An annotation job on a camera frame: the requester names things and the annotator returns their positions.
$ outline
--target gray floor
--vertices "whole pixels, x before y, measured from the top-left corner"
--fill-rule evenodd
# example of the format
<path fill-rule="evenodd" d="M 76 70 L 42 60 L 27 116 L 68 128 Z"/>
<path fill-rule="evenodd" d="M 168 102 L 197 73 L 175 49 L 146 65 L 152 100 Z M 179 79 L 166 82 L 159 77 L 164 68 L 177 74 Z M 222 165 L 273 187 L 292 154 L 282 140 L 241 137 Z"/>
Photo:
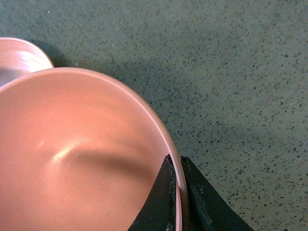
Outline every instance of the gray floor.
<path fill-rule="evenodd" d="M 253 229 L 308 230 L 307 1 L 1 0 L 8 36 L 132 87 Z"/>

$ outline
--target pink bowl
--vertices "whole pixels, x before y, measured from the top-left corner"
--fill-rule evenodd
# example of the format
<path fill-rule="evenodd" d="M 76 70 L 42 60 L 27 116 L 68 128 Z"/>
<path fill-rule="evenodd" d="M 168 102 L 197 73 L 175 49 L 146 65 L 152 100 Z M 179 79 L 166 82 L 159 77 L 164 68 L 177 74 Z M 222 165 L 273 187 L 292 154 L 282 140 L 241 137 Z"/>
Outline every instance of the pink bowl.
<path fill-rule="evenodd" d="M 53 68 L 4 85 L 0 105 L 1 231 L 127 230 L 167 154 L 182 229 L 179 156 L 132 89 L 98 72 Z"/>
<path fill-rule="evenodd" d="M 0 38 L 0 87 L 32 72 L 53 68 L 48 56 L 31 42 Z"/>

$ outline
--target black object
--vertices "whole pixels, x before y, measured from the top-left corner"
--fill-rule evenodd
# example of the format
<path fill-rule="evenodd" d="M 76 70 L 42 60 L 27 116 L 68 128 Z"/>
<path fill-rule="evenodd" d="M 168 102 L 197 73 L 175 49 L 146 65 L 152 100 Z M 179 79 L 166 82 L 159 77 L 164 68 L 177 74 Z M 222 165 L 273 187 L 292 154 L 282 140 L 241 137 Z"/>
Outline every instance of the black object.
<path fill-rule="evenodd" d="M 176 175 L 167 155 L 141 211 L 129 231 L 174 231 L 176 223 Z"/>
<path fill-rule="evenodd" d="M 188 157 L 182 157 L 190 208 L 190 231 L 253 231 L 221 198 Z M 174 231 L 176 175 L 170 155 L 129 231 Z"/>
<path fill-rule="evenodd" d="M 253 231 L 221 198 L 188 157 L 182 157 L 191 230 Z"/>

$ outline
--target bowl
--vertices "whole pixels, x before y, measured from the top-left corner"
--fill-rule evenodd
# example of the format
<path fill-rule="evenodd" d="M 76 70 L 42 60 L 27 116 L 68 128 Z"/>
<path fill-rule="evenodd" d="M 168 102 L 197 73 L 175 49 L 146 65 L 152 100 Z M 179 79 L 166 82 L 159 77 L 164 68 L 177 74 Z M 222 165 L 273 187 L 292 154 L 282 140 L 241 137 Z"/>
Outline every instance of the bowl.
<path fill-rule="evenodd" d="M 53 68 L 1 87 L 0 105 L 0 230 L 127 230 L 167 154 L 182 229 L 179 156 L 132 89 L 98 72 Z"/>
<path fill-rule="evenodd" d="M 53 68 L 48 56 L 31 42 L 0 38 L 0 87 L 32 72 Z"/>

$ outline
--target speckled floor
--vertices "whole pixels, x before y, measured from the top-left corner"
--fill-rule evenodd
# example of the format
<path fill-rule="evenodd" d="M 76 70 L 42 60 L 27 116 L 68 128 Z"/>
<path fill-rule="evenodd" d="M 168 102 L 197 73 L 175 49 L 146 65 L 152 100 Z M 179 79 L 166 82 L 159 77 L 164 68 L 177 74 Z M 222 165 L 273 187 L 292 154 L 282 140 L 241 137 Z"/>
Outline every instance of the speckled floor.
<path fill-rule="evenodd" d="M 308 230 L 307 1 L 0 1 L 0 36 L 111 75 L 254 230 Z"/>

